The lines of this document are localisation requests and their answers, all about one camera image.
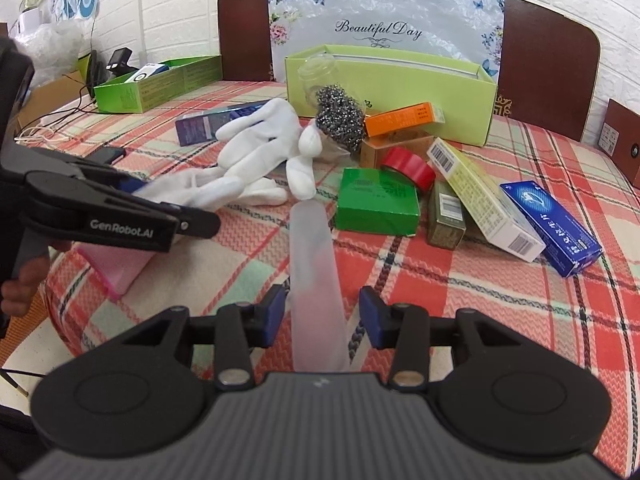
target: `plaid blanket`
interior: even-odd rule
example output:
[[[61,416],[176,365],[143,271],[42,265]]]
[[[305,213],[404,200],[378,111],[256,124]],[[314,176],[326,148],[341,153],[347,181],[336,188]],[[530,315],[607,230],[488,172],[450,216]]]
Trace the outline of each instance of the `plaid blanket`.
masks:
[[[180,148],[176,117],[228,102],[279,96],[274,83],[219,82],[142,115],[85,114],[70,120],[57,147],[85,155],[109,143],[124,146],[123,170],[156,176],[215,163],[220,145]],[[389,302],[421,304],[433,316],[472,306],[590,370],[607,387],[612,414],[597,456],[619,474],[638,467],[637,362],[640,352],[640,202],[638,193],[602,153],[541,128],[494,117],[484,148],[462,150],[498,181],[537,181],[593,232],[604,256],[578,276],[562,279],[544,258],[532,264],[488,245],[470,232],[446,251],[425,242],[422,222],[413,238],[334,230],[334,247],[350,338],[353,370],[386,377],[391,351],[375,351],[360,324],[357,297],[372,285]],[[318,199],[332,217],[340,169],[315,164]],[[273,177],[285,184],[284,173]],[[213,240],[182,240],[158,254],[118,303],[106,298],[98,276],[75,250],[52,266],[43,292],[56,329],[79,354],[173,304],[192,315],[222,304],[254,301],[287,277],[291,203],[230,206],[220,211]],[[446,352],[435,352],[434,376],[447,372]],[[252,354],[258,378],[291,370],[290,317],[275,345]],[[196,370],[210,373],[211,349],[198,348]]]

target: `gray ribbed surface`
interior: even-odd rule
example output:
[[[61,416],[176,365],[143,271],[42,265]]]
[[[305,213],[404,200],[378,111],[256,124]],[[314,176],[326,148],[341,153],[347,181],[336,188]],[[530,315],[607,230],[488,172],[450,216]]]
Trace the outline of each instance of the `gray ribbed surface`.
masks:
[[[220,398],[197,430],[130,460],[50,453],[25,480],[611,480],[589,456],[523,465],[453,439],[417,396],[369,374],[271,374]]]

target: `blue box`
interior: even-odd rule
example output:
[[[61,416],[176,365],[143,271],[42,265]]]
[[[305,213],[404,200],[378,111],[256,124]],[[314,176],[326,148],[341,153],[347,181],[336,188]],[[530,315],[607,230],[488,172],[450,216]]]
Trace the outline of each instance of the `blue box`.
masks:
[[[186,114],[175,120],[175,131],[181,146],[191,146],[200,142],[216,140],[216,131],[233,119],[251,115],[269,101],[237,103],[203,112]]]
[[[563,278],[577,274],[602,254],[602,247],[556,199],[532,180],[500,184],[527,217],[546,249],[542,253]]]

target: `red tape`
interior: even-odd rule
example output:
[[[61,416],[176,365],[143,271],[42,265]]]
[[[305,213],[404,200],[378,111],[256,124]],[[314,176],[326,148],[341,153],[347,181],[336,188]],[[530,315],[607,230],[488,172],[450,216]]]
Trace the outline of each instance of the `red tape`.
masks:
[[[387,152],[381,166],[403,174],[423,193],[427,192],[436,180],[436,173],[431,166],[419,155],[400,146]]]

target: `black circular joint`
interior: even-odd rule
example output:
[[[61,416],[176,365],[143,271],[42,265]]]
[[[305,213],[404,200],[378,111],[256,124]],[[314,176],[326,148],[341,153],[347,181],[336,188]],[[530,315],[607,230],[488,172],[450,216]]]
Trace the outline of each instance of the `black circular joint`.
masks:
[[[199,420],[205,400],[200,381],[169,355],[113,346],[46,376],[33,394],[31,415],[55,447],[81,456],[123,458],[185,435]]]
[[[442,381],[437,403],[463,441],[516,460],[593,451],[611,409],[599,380],[533,344],[472,356]]]

